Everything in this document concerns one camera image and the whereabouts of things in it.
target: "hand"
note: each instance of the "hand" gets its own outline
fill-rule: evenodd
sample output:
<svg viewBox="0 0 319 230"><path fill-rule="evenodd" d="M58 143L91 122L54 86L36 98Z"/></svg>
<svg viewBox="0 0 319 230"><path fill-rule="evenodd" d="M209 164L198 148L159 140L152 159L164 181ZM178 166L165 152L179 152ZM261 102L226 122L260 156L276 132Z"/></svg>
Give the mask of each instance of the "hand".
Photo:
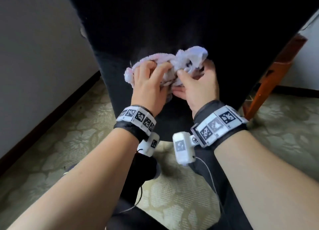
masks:
<svg viewBox="0 0 319 230"><path fill-rule="evenodd" d="M203 66L204 75L198 80L193 79L184 70L178 70L178 78L184 86L172 87L175 96L187 101L192 110L193 118L206 103L219 99L219 87L214 63L211 60L205 60Z"/></svg>
<svg viewBox="0 0 319 230"><path fill-rule="evenodd" d="M134 89L131 105L139 105L150 110L156 117L166 102L168 87L160 89L160 83L172 64L169 62L157 66L153 61L141 63L134 71Z"/></svg>

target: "wristband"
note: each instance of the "wristband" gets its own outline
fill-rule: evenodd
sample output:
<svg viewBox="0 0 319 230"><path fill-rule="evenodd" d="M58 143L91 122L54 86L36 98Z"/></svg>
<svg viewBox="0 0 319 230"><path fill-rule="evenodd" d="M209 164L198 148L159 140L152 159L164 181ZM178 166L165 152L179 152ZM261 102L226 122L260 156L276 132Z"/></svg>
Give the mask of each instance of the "wristband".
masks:
<svg viewBox="0 0 319 230"><path fill-rule="evenodd" d="M151 112L138 105L126 107L116 121L114 128L129 131L140 143L143 139L147 141L156 125Z"/></svg>
<svg viewBox="0 0 319 230"><path fill-rule="evenodd" d="M247 130L248 121L238 115L232 107L219 100L213 100L195 114L194 122L191 131L201 147L214 144L216 148L233 134Z"/></svg>

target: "forearm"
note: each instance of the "forearm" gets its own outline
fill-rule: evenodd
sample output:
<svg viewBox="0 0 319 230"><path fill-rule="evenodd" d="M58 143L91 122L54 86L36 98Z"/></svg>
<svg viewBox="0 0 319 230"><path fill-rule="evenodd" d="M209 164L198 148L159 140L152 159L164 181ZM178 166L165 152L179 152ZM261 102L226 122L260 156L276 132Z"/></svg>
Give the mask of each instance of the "forearm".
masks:
<svg viewBox="0 0 319 230"><path fill-rule="evenodd" d="M10 229L104 229L137 146L138 140L128 131L114 129Z"/></svg>
<svg viewBox="0 0 319 230"><path fill-rule="evenodd" d="M253 229L316 229L319 185L240 131L215 155Z"/></svg>

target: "right hand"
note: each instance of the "right hand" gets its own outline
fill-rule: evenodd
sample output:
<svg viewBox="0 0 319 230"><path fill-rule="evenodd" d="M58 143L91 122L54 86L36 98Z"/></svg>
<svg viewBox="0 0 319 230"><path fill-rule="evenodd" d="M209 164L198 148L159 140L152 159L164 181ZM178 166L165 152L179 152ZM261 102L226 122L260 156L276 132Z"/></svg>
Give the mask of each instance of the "right hand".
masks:
<svg viewBox="0 0 319 230"><path fill-rule="evenodd" d="M206 103L219 99L219 86L214 63L206 59L203 66L204 75L198 80L193 79L184 70L178 70L178 78L184 86L172 87L175 96L187 101L192 110L193 118Z"/></svg>

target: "fluffy towel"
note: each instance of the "fluffy towel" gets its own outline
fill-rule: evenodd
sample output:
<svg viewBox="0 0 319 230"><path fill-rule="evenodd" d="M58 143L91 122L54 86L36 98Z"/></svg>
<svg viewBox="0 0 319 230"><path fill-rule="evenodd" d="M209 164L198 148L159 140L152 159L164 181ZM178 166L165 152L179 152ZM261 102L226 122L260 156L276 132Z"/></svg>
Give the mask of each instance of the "fluffy towel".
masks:
<svg viewBox="0 0 319 230"><path fill-rule="evenodd" d="M134 64L132 68L126 68L124 78L126 82L134 87L134 70L140 66L143 61L153 60L157 64L169 61L173 67L164 74L161 86L181 86L182 82L178 79L176 72L183 69L191 74L192 77L201 75L203 73L201 71L201 68L203 67L202 63L207 58L207 55L207 50L199 46L191 47L185 51L180 49L176 55L157 53L141 59L138 63Z"/></svg>

